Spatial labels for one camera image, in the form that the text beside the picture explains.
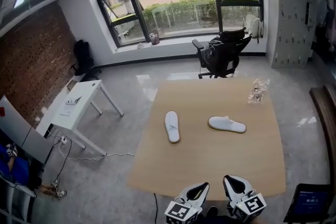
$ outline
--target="sneaker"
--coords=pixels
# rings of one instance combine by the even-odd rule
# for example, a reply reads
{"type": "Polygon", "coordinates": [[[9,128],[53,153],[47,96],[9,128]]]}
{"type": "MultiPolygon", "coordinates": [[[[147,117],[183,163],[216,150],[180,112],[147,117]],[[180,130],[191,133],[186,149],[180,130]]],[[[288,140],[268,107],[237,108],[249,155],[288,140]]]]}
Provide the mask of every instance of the sneaker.
{"type": "Polygon", "coordinates": [[[211,206],[206,213],[206,218],[214,218],[217,217],[218,215],[218,209],[216,206],[211,206]]]}
{"type": "Polygon", "coordinates": [[[58,199],[63,199],[65,196],[67,196],[67,191],[66,190],[61,190],[56,192],[57,198],[58,199]]]}
{"type": "Polygon", "coordinates": [[[57,192],[58,191],[58,186],[59,186],[59,180],[58,179],[55,180],[51,185],[54,187],[52,190],[57,192]]]}

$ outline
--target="blue clothing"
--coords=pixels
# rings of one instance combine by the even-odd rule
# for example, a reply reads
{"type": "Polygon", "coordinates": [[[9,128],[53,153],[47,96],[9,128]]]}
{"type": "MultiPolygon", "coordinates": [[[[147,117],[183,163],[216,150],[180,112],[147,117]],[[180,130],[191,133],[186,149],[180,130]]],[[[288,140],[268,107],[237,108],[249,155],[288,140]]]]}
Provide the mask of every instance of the blue clothing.
{"type": "Polygon", "coordinates": [[[6,179],[19,183],[21,185],[28,185],[29,182],[29,163],[25,159],[17,157],[14,161],[13,169],[9,172],[8,162],[10,157],[8,157],[6,148],[0,145],[0,173],[6,179]]]}

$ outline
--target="polished floor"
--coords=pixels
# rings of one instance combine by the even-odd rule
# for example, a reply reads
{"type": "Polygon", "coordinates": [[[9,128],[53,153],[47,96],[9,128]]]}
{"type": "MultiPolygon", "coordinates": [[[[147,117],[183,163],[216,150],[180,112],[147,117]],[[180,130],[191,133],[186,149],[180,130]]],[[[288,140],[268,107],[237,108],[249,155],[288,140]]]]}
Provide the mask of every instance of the polished floor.
{"type": "MultiPolygon", "coordinates": [[[[95,100],[103,115],[99,116],[93,107],[88,107],[79,129],[109,154],[135,153],[160,82],[197,79],[199,71],[197,59],[103,69],[100,78],[124,110],[125,116],[119,117],[99,92],[95,100]]],[[[271,81],[269,91],[284,148],[287,188],[283,194],[266,197],[267,208],[260,217],[264,223],[282,223],[299,183],[329,182],[325,140],[309,96],[309,89],[321,84],[320,77],[311,63],[305,70],[275,70],[270,69],[265,57],[241,57],[235,76],[269,78],[271,81]]],[[[60,149],[67,154],[70,143],[60,149]]],[[[97,158],[99,155],[82,152],[77,144],[72,144],[69,157],[97,158]]],[[[63,161],[58,146],[55,146],[43,174],[45,183],[55,179],[63,161]]],[[[127,186],[132,161],[133,157],[129,155],[115,155],[98,162],[66,161],[59,178],[61,189],[68,191],[67,197],[57,200],[38,193],[32,223],[154,223],[156,207],[153,194],[127,186]]],[[[164,222],[164,211],[171,198],[158,195],[157,199],[159,224],[164,222]]],[[[212,205],[217,205],[221,213],[226,213],[225,202],[207,201],[205,209],[212,205]]]]}

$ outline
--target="brick wall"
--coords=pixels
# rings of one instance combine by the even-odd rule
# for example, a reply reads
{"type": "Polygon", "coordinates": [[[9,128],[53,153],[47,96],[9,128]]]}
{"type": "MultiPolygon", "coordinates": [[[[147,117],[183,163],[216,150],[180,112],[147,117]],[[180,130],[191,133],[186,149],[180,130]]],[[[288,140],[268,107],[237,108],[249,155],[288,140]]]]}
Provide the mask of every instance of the brick wall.
{"type": "Polygon", "coordinates": [[[0,98],[33,127],[74,75],[75,38],[58,3],[25,18],[0,38],[0,98]]]}

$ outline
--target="white locker cabinet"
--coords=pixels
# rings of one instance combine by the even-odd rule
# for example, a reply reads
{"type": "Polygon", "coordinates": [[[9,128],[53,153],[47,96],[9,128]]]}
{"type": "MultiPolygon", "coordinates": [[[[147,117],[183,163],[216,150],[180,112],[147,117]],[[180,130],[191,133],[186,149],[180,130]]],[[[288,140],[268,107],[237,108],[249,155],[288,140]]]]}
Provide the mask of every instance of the white locker cabinet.
{"type": "Polygon", "coordinates": [[[317,0],[269,0],[266,56],[272,68],[304,68],[317,21],[317,0]]]}

